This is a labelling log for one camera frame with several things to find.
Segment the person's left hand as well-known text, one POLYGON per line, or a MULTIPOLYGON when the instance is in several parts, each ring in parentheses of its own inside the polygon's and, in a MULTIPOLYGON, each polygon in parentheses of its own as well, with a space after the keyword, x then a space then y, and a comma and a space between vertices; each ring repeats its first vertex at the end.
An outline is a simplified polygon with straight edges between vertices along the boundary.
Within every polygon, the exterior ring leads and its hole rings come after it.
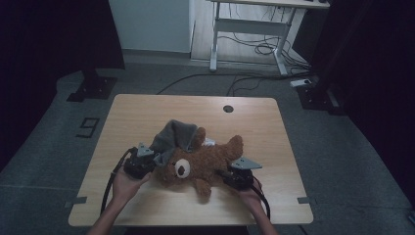
POLYGON ((120 169, 113 184, 112 203, 124 207, 137 194, 140 187, 150 180, 151 175, 149 172, 142 179, 135 179, 120 169))

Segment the person's right hand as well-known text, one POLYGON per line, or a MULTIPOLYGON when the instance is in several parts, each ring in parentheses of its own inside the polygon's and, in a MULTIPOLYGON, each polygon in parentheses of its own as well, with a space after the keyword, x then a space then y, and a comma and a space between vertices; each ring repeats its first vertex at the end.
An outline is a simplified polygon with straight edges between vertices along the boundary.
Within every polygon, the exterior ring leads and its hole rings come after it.
POLYGON ((261 198, 253 189, 238 191, 237 194, 250 212, 262 211, 261 198))

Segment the black stand base plate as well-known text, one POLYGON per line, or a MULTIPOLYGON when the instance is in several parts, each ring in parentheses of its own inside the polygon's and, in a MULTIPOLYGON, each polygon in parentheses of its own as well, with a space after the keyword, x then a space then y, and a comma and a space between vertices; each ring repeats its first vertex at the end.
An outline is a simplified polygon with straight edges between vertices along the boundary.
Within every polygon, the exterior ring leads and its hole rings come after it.
POLYGON ((314 85, 296 88, 301 106, 305 110, 326 111, 333 116, 344 116, 345 112, 337 100, 328 79, 319 79, 314 85))
POLYGON ((81 73, 83 81, 78 89, 68 96, 68 102, 83 102, 85 99, 107 100, 110 97, 117 82, 116 77, 100 76, 95 69, 82 70, 81 73))

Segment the white metal frame desk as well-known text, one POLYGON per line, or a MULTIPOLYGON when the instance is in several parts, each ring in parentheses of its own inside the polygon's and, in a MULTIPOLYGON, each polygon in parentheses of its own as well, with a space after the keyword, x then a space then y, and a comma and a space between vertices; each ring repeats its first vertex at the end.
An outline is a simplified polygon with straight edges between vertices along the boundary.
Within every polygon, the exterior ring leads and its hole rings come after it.
POLYGON ((287 75, 285 60, 282 51, 291 29, 291 25, 297 9, 323 9, 330 8, 328 0, 209 0, 216 4, 213 22, 213 42, 210 49, 209 70, 217 70, 217 39, 219 32, 235 32, 257 35, 280 36, 281 40, 277 49, 273 52, 278 71, 281 75, 287 75), (273 6, 291 8, 292 12, 285 22, 263 22, 250 20, 235 20, 220 17, 220 5, 223 3, 245 4, 258 6, 273 6))

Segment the brown teddy bear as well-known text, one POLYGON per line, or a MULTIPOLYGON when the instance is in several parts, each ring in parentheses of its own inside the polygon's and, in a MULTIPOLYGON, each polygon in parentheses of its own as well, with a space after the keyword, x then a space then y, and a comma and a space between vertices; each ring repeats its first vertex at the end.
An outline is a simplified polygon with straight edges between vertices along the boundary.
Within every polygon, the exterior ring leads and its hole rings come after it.
POLYGON ((206 130, 199 127, 190 153, 176 148, 166 166, 156 168, 158 181, 164 187, 192 182, 197 194, 208 198, 211 186, 220 180, 216 172, 226 170, 243 156, 244 143, 240 135, 233 136, 226 144, 209 146, 204 144, 205 140, 206 130))

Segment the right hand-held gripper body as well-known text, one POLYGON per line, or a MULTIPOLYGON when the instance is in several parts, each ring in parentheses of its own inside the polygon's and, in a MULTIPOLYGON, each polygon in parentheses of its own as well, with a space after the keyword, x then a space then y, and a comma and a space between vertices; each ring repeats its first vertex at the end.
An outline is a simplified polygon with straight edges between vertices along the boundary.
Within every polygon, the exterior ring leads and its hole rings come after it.
POLYGON ((228 166, 224 182, 238 191, 248 190, 254 185, 253 169, 259 168, 262 168, 261 164, 241 157, 228 166))

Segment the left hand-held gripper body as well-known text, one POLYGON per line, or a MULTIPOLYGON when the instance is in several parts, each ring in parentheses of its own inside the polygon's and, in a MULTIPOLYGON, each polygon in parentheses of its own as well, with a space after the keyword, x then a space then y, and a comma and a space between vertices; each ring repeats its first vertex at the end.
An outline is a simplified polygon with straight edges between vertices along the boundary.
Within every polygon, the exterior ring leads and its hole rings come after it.
POLYGON ((130 157, 124 162, 123 170, 134 179, 143 179, 156 167, 155 152, 140 143, 131 150, 130 157))

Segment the grey cloth garment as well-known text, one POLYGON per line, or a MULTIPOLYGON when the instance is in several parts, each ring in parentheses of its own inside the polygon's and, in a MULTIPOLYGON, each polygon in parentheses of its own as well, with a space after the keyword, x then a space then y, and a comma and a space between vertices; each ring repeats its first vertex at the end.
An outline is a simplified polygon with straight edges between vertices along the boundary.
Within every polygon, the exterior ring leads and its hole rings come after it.
POLYGON ((155 152, 155 164, 166 166, 177 148, 187 153, 192 152, 197 130, 198 127, 193 123, 171 119, 151 144, 150 149, 155 152))

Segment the dark curtain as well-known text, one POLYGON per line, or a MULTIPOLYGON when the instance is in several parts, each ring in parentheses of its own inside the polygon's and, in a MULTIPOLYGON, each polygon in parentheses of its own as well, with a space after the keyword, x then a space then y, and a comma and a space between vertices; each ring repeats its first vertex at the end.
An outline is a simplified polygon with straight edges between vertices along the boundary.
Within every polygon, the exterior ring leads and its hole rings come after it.
POLYGON ((328 0, 312 66, 415 209, 415 0, 328 0))
POLYGON ((110 0, 0 0, 0 170, 49 108, 58 79, 123 67, 110 0))

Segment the black tape floor mark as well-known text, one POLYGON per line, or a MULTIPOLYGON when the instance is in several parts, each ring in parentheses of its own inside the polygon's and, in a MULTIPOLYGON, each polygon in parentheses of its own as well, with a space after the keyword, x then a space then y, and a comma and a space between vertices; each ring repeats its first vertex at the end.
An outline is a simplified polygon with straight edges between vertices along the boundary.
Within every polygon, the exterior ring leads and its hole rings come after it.
POLYGON ((85 117, 79 127, 80 132, 76 134, 76 137, 92 138, 99 121, 98 117, 85 117))

